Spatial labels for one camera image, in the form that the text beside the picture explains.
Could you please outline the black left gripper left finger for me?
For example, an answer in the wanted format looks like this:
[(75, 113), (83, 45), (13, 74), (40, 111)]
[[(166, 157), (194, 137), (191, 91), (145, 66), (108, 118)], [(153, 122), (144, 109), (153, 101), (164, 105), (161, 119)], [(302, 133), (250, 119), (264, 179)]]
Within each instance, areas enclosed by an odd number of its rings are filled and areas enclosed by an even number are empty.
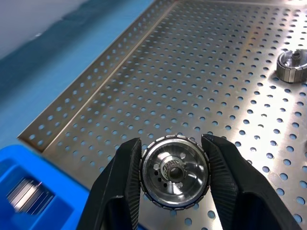
[(77, 230), (137, 230), (141, 183), (140, 138), (120, 145), (115, 156), (95, 180)]

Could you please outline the metal roller with toothed hub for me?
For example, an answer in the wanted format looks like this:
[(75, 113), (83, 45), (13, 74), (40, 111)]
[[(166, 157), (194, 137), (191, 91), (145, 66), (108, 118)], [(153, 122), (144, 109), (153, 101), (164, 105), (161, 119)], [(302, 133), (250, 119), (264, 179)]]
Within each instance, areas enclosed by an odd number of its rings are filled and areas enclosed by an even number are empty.
[(193, 138), (168, 135), (144, 150), (139, 178), (145, 196), (156, 206), (184, 210), (199, 203), (208, 192), (210, 163)]
[(277, 58), (277, 77), (287, 83), (307, 81), (307, 49), (288, 50)]
[(54, 194), (42, 182), (23, 177), (8, 192), (6, 198), (15, 212), (38, 215), (52, 201)]

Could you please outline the blue plastic tray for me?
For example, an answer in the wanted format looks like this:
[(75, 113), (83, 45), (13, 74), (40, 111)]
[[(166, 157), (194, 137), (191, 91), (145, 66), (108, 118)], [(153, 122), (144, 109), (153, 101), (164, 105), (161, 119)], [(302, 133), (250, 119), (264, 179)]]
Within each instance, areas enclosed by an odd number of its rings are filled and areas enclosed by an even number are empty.
[(25, 147), (0, 149), (0, 230), (76, 230), (88, 194)]

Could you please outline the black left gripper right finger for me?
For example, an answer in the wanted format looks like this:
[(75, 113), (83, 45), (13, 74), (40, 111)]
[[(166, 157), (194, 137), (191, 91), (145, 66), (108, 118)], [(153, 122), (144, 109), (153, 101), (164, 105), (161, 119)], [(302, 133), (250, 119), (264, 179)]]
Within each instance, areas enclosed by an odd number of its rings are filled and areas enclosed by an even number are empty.
[(223, 230), (301, 230), (269, 181), (235, 144), (203, 134), (210, 163), (211, 194)]

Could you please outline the perforated steel tray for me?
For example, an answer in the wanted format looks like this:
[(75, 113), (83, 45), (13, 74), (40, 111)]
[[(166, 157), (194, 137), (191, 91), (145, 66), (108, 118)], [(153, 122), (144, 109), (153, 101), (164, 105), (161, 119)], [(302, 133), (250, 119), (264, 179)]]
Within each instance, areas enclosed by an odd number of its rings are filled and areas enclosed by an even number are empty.
[(156, 0), (20, 135), (90, 188), (122, 142), (203, 133), (236, 144), (307, 230), (307, 0)]

